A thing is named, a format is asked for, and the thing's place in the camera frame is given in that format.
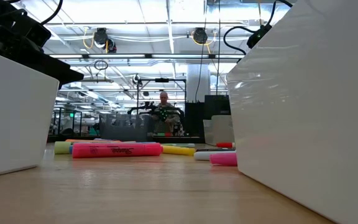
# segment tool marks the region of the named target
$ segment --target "person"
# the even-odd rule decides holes
[[[174,106],[168,103],[168,93],[163,91],[160,93],[160,103],[157,105],[157,109],[155,111],[157,112],[159,108],[164,108],[164,107],[174,107]],[[165,121],[161,121],[160,118],[155,114],[152,117],[155,120],[154,133],[172,133],[173,125],[179,122],[180,120],[179,116],[174,114],[170,114]]]

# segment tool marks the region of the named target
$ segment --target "pink highlighter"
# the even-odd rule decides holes
[[[209,156],[212,165],[237,166],[236,153],[218,153]]]
[[[76,143],[73,146],[73,158],[159,156],[162,150],[159,143]]]

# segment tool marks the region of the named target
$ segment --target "table surface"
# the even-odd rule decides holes
[[[40,167],[0,175],[0,223],[331,222],[236,167],[168,154],[73,160],[48,145]]]

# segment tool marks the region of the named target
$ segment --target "highlighter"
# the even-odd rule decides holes
[[[199,161],[209,161],[209,156],[212,154],[219,154],[219,153],[236,153],[235,151],[209,151],[209,152],[196,152],[194,153],[194,159]]]
[[[209,156],[212,165],[237,166],[236,153],[218,153]]]
[[[235,151],[233,148],[197,149],[196,152],[227,152]]]
[[[119,142],[119,141],[107,141],[107,140],[76,140],[76,139],[67,139],[66,141],[57,141],[55,142],[55,154],[71,154],[70,153],[70,146],[74,143],[112,143],[112,142]]]
[[[234,142],[218,142],[216,143],[216,147],[235,147],[236,144]]]
[[[111,143],[74,144],[73,158],[121,157],[121,156],[159,156],[162,147],[159,143]]]
[[[167,143],[167,144],[162,144],[163,146],[177,146],[177,147],[196,147],[196,144],[193,143]]]
[[[163,147],[163,153],[165,154],[192,156],[196,151],[193,148],[187,148],[187,147],[176,147],[176,146],[162,146],[162,147]]]

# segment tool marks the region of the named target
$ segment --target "yellow cable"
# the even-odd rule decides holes
[[[193,34],[194,34],[194,31],[191,33],[191,38],[193,39],[194,43],[196,43],[196,44],[198,44],[198,45],[207,45],[207,46],[208,46],[209,44],[212,44],[212,42],[213,42],[213,40],[212,40],[212,41],[209,42],[208,44],[207,44],[207,43],[205,43],[205,44],[199,44],[199,43],[197,43],[196,40],[194,39]]]
[[[92,44],[91,46],[89,47],[86,43],[85,43],[85,35],[86,35],[86,31],[88,30],[88,28],[85,28],[85,33],[84,33],[84,39],[82,40],[83,43],[84,43],[84,46],[87,48],[87,49],[91,49],[93,47],[93,37],[94,37],[94,33],[92,34]]]
[[[206,48],[208,49],[208,53],[211,54],[211,50],[209,49],[209,45],[207,45]]]

